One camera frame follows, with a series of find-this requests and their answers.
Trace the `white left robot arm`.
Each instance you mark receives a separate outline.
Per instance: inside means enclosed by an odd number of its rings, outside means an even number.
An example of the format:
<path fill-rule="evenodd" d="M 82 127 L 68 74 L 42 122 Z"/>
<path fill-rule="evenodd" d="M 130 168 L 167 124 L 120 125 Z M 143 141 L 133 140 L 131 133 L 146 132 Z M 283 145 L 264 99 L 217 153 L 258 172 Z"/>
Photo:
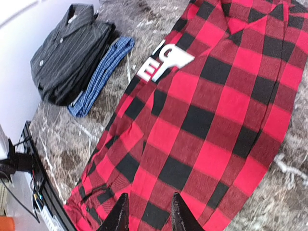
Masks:
<path fill-rule="evenodd" d="M 12 183 L 12 175 L 19 172 L 33 173 L 34 164 L 33 156 L 16 151 L 20 144 L 31 140 L 31 136 L 26 137 L 23 141 L 13 144 L 11 139 L 5 134 L 0 127 L 0 179 Z"/>

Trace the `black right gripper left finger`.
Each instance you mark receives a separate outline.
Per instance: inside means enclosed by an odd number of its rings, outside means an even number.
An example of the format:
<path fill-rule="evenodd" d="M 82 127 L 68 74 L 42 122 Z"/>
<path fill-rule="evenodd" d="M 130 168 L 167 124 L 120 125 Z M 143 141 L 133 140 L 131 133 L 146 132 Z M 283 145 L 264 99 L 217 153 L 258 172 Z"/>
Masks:
<path fill-rule="evenodd" d="M 123 193 L 97 231 L 128 231 L 128 217 L 128 194 Z"/>

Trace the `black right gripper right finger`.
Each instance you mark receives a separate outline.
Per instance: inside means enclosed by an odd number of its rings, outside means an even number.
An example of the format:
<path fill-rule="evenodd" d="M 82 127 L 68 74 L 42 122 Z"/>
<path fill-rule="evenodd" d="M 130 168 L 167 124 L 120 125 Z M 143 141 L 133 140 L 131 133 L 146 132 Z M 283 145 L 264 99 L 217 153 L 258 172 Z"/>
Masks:
<path fill-rule="evenodd" d="M 173 231 L 204 231 L 178 192 L 173 195 L 171 215 Z"/>

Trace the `red black plaid shirt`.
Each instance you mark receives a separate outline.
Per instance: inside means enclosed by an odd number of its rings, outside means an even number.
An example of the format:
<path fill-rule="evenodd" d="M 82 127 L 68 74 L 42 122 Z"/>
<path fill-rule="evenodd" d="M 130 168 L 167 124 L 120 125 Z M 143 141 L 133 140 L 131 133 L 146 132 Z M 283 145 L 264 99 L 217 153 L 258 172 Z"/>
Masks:
<path fill-rule="evenodd" d="M 170 231 L 172 199 L 193 231 L 222 231 L 284 140 L 308 58 L 295 0 L 192 0 L 129 83 L 65 204 L 95 231 L 122 194 L 128 229 Z"/>

